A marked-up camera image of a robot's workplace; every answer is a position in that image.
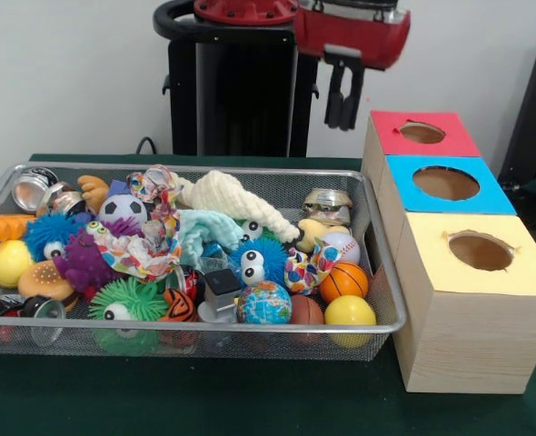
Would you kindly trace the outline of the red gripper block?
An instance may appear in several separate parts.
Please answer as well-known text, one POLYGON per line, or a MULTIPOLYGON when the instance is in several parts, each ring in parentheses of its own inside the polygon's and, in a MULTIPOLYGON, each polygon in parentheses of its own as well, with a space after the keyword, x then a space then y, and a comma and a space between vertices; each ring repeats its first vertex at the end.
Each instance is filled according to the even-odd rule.
MULTIPOLYGON (((366 10, 363 19, 351 17, 349 8, 341 15, 332 15, 301 7, 293 21, 298 50, 324 58, 327 53, 358 58, 367 68, 385 70, 400 57, 410 27, 409 11, 388 12, 366 10)), ((346 61, 352 73, 350 93, 341 91, 344 74, 342 60, 329 58, 333 66, 329 86, 325 123, 330 128, 349 131, 355 128, 362 95, 364 67, 360 61, 346 61)))

